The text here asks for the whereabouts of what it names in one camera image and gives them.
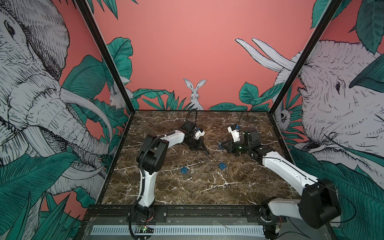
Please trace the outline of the blue padlock front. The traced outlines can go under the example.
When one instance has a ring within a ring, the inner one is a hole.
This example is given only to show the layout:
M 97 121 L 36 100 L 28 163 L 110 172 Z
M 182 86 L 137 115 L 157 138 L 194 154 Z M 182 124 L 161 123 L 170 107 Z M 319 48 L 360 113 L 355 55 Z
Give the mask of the blue padlock front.
M 189 169 L 187 167 L 182 167 L 180 169 L 180 172 L 183 174 L 183 175 L 186 175 L 188 172 L 189 172 Z

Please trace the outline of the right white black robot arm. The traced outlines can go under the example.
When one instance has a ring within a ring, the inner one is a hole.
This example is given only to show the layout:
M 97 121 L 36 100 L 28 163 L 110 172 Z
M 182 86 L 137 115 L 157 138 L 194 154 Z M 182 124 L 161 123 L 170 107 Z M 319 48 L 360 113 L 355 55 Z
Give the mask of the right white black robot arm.
M 331 181 L 308 174 L 272 147 L 263 145 L 255 128 L 241 129 L 238 125 L 231 125 L 228 132 L 232 139 L 220 143 L 221 148 L 235 156 L 247 154 L 253 161 L 279 175 L 300 195 L 299 199 L 268 200 L 263 213 L 265 221 L 272 216 L 284 216 L 303 220 L 318 229 L 341 215 L 338 194 Z

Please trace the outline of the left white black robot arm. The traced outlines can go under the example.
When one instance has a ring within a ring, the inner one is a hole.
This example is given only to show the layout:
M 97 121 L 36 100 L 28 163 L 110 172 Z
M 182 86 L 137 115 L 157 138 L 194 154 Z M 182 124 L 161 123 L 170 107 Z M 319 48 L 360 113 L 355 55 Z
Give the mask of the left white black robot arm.
M 140 170 L 140 189 L 132 209 L 143 222 L 151 221 L 155 216 L 155 184 L 159 170 L 163 167 L 169 148 L 185 144 L 190 150 L 210 153 L 204 144 L 205 132 L 197 125 L 198 111 L 188 112 L 183 125 L 163 135 L 148 135 L 137 154 Z

